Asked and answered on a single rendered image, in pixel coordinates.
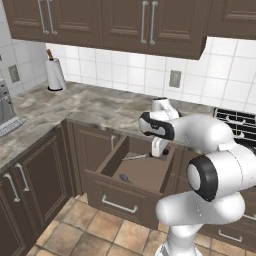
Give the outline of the black hob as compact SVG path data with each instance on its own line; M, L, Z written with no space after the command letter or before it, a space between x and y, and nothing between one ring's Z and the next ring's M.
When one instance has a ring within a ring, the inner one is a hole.
M213 116L225 122L234 134L238 144L256 150L256 114L215 108Z

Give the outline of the white paper towel roll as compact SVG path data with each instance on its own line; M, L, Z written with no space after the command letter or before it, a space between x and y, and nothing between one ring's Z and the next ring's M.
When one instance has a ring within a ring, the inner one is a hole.
M50 49L47 49L46 53L48 55L48 59L45 61L48 89L50 91L66 90L66 82L61 69L60 61L53 57Z

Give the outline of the grey coffee machine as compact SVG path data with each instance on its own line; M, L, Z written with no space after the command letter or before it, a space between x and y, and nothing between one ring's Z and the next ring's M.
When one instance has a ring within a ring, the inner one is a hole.
M0 138L21 127L26 119L16 115L13 102L4 79L0 79Z

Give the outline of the metallic utensil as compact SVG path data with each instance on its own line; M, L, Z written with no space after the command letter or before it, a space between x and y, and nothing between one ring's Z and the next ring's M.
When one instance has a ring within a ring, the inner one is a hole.
M122 159L122 161L135 160L135 159L148 158L148 157L152 157L152 154L151 153L147 153L147 154L141 154L141 155L136 155L136 156L125 157L125 158Z

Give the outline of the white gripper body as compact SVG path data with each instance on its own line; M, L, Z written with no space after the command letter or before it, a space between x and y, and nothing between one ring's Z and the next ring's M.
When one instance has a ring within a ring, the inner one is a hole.
M151 154L153 157L160 157L166 148L168 141L165 139L154 139L152 141Z

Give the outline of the brown upper cupboard door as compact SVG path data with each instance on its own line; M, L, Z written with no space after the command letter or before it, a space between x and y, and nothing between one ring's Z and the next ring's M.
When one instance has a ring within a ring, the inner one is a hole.
M148 53L198 60L205 49L209 0L157 0L154 45Z
M47 14L49 35L42 31L37 0L2 0L10 33L13 39L50 42L50 23Z
M146 44L140 42L143 0L102 0L103 48L145 53L147 48L149 0L145 13Z
M99 0L52 0L54 29L52 41L57 44L99 47Z
M207 35L256 40L256 0L211 0Z

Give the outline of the open brown drawer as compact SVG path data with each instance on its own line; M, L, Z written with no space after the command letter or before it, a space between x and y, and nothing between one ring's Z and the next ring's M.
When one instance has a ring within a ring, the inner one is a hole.
M156 204L166 195L166 187L171 175L175 147L166 146L168 155L160 158L148 157L122 161L125 157L146 154L151 151L151 142L139 138L122 136L113 151L106 157L95 171L86 171L88 204L150 229L158 228ZM131 183L119 178L125 174ZM103 195L113 203L133 208L138 206L136 213L102 203Z

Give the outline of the brown lower cupboard door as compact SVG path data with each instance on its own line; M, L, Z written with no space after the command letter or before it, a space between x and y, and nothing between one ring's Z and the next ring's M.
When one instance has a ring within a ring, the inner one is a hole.
M23 192L32 228L39 237L71 197L72 189L62 128L51 131L21 160L29 191ZM24 187L22 176L19 185Z
M79 124L73 125L75 148L80 171L82 191L87 191L86 171L95 172L103 163L111 150L111 135L115 135L114 147L120 136L114 132Z
M14 202L10 182L3 175L9 172L15 184L20 202ZM0 174L0 256L26 256L33 247L33 234L24 203L11 170Z

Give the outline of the brown cupboard door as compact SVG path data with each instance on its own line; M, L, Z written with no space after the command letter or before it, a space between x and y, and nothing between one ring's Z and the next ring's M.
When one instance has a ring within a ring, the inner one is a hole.
M54 29L52 41L57 44L99 47L99 0L52 0Z
M146 44L140 42L143 0L102 0L103 48L145 53L147 48L149 0L145 13Z
M211 0L207 35L256 40L256 0Z
M29 191L23 192L32 228L39 237L71 197L72 189L62 128L51 131L21 160ZM19 185L24 187L22 176Z
M198 60L205 49L209 0L157 0L154 45L148 53Z
M47 14L49 35L42 31L37 0L2 0L10 33L13 39L50 42L50 23Z
M9 172L15 184L20 202L14 202L10 182L3 175ZM0 174L0 256L26 256L33 247L33 234L24 203L11 170Z
M75 148L80 171L82 191L87 191L86 171L95 172L103 163L111 150L111 135L115 135L114 147L120 136L114 132L79 124L73 125Z

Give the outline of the grey wall outlet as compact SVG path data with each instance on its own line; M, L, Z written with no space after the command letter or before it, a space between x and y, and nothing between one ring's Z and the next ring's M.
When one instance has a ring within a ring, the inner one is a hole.
M181 81L181 71L172 70L170 73L170 80L169 80L169 86L173 88L179 88L180 87L180 81Z
M9 70L11 81L13 83L19 82L20 81L20 77L19 77L17 66L16 65L9 66L8 70Z

